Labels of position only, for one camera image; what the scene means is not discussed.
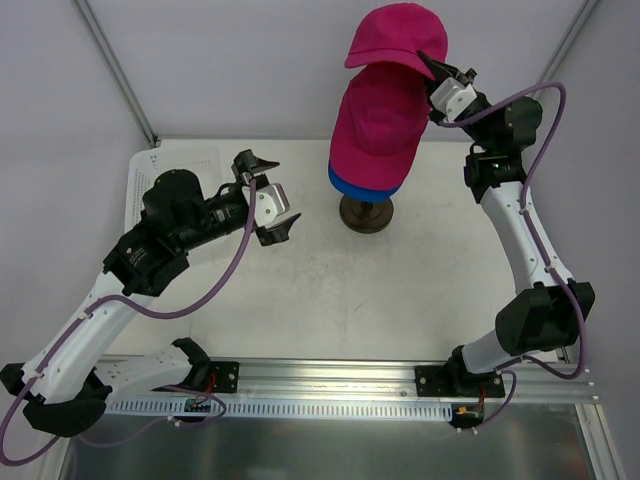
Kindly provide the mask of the pink cap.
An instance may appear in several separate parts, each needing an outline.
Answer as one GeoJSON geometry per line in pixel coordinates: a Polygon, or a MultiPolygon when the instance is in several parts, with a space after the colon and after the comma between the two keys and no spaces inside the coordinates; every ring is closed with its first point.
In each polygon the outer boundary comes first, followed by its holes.
{"type": "Polygon", "coordinates": [[[448,35],[441,19],[416,3],[395,3],[376,8],[359,23],[344,66],[363,67],[394,63],[411,68],[434,80],[434,74],[418,53],[444,62],[448,35]]]}
{"type": "Polygon", "coordinates": [[[346,182],[375,190],[402,186],[430,109],[422,75],[394,63],[371,64],[343,95],[329,165],[346,182]]]}

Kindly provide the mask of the blue cap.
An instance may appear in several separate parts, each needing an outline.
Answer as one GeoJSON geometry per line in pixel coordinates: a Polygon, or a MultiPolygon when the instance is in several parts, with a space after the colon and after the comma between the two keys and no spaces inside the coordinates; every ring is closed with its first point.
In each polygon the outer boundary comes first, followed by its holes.
{"type": "Polygon", "coordinates": [[[390,199],[400,189],[400,186],[397,186],[389,190],[375,190],[350,184],[342,179],[331,165],[328,165],[328,178],[338,192],[362,202],[381,203],[390,199]]]}

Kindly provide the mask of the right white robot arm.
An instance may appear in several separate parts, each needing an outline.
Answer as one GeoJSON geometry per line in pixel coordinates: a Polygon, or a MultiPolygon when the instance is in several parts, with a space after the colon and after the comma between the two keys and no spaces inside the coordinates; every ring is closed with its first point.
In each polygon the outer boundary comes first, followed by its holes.
{"type": "Polygon", "coordinates": [[[418,57],[428,71],[431,120],[462,129],[472,141],[464,182],[498,235],[515,297],[497,313],[489,333],[456,347],[439,367],[416,367],[416,393],[499,398],[506,368],[522,361],[573,380],[585,367],[586,320],[595,292],[559,258],[530,190],[564,113],[566,89],[546,82],[491,104],[475,89],[474,70],[462,72],[425,52],[418,57]]]}

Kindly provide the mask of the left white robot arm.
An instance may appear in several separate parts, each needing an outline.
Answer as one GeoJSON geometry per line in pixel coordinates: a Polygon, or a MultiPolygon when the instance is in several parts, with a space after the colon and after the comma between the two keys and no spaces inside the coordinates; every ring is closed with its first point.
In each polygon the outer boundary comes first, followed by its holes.
{"type": "Polygon", "coordinates": [[[103,261],[94,286],[39,354],[24,364],[8,364],[1,382],[35,430],[69,438],[93,426],[118,401],[157,388],[205,389],[212,369],[206,352],[192,339],[110,366],[99,359],[136,315],[174,320],[190,315],[222,289],[238,267],[249,240],[263,247],[288,241],[295,218],[282,186],[266,173],[275,163],[250,150],[231,165],[233,181],[210,198],[187,169],[161,173],[142,196],[139,221],[124,233],[103,261]],[[154,299],[189,267],[192,250],[241,232],[241,242],[222,277],[194,304],[173,312],[151,308],[154,299]]]}

